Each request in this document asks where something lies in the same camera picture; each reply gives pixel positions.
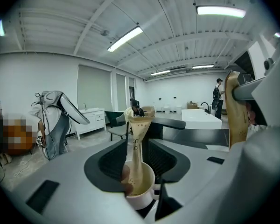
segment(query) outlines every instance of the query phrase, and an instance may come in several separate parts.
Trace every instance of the white wall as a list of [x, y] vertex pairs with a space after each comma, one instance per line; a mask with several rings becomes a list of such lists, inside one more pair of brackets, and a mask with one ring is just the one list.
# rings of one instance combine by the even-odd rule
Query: white wall
[[258, 42], [255, 42], [248, 49], [249, 57], [254, 70], [255, 79], [258, 80], [265, 76], [265, 67], [263, 62], [265, 61], [265, 56], [263, 55], [260, 45]]
[[276, 48], [263, 36], [263, 35], [260, 35], [260, 38], [266, 48], [266, 51], [268, 53], [268, 57], [272, 57]]
[[[63, 55], [46, 53], [0, 55], [0, 99], [3, 114], [27, 113], [32, 102], [36, 101], [36, 92], [59, 90], [66, 94], [77, 106], [77, 71], [78, 65], [86, 65], [104, 70], [113, 67], [101, 63]], [[140, 78], [121, 70], [116, 73]]]
[[139, 101], [140, 106], [151, 105], [147, 85], [142, 79], [134, 80], [135, 99]]
[[162, 110], [165, 105], [169, 105], [170, 110], [174, 111], [176, 105], [182, 105], [182, 108], [185, 109], [187, 102], [191, 100], [198, 102], [199, 105], [202, 102], [211, 105], [216, 80], [221, 78], [222, 84], [224, 84], [226, 76], [227, 73], [202, 74], [148, 82], [146, 89], [149, 104], [146, 105], [155, 105], [158, 111]]

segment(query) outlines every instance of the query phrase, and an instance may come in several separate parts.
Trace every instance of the black slot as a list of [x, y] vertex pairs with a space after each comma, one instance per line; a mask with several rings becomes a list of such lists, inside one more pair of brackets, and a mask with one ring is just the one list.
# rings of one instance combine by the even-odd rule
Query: black slot
[[42, 185], [35, 191], [35, 193], [29, 198], [26, 204], [34, 211], [42, 214], [42, 211], [48, 204], [50, 198], [53, 196], [58, 186], [58, 182], [53, 182], [50, 180], [44, 181]]
[[224, 163], [224, 159], [220, 159], [220, 158], [216, 158], [216, 157], [209, 157], [207, 160], [221, 164], [221, 165]]

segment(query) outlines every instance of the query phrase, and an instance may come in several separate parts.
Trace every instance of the person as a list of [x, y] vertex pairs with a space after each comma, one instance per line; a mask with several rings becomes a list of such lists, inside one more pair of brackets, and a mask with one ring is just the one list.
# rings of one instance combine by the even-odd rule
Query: person
[[37, 102], [28, 113], [30, 118], [38, 124], [38, 130], [42, 133], [43, 152], [48, 160], [66, 153], [65, 135], [69, 130], [68, 116], [56, 106], [44, 107]]
[[221, 119], [221, 112], [222, 112], [222, 106], [223, 106], [223, 102], [224, 102], [224, 93], [225, 93], [224, 87], [221, 84], [222, 81], [223, 81], [222, 79], [218, 78], [217, 84], [216, 84], [216, 87], [219, 89], [219, 92], [220, 92], [220, 97], [218, 100], [218, 106], [217, 106], [217, 112], [216, 112], [216, 117], [218, 119]]
[[144, 112], [143, 110], [140, 108], [140, 104], [138, 100], [133, 100], [132, 102], [132, 110], [134, 111], [134, 116], [138, 116], [138, 117], [143, 117]]
[[[1, 106], [1, 101], [0, 101], [0, 130], [3, 127], [3, 115], [2, 115], [2, 106]], [[2, 163], [4, 165], [11, 163], [12, 158], [10, 155], [8, 155], [7, 153], [3, 152], [4, 148], [3, 148], [3, 142], [0, 141], [0, 158], [2, 160]]]

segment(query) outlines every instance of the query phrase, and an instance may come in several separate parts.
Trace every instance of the white cabinet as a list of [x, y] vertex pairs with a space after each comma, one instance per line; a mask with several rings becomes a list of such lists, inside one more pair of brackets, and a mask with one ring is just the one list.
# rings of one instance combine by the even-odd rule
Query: white cabinet
[[88, 110], [80, 110], [80, 112], [89, 120], [90, 123], [87, 125], [75, 123], [76, 135], [78, 137], [78, 140], [80, 140], [80, 134], [87, 133], [100, 128], [104, 128], [106, 130], [104, 109], [95, 108]]

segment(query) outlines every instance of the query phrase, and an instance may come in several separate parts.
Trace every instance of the white cup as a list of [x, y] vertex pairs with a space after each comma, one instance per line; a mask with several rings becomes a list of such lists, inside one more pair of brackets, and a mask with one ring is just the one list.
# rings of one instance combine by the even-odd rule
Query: white cup
[[[129, 168], [131, 167], [132, 161], [125, 163]], [[155, 184], [155, 176], [152, 168], [146, 163], [142, 163], [143, 179], [146, 179], [146, 183], [149, 183], [150, 186], [147, 187], [147, 190], [137, 196], [127, 196], [126, 200], [128, 203], [135, 209], [140, 210], [147, 207], [153, 200], [158, 200], [159, 195], [155, 195], [155, 190], [160, 190], [160, 185]]]

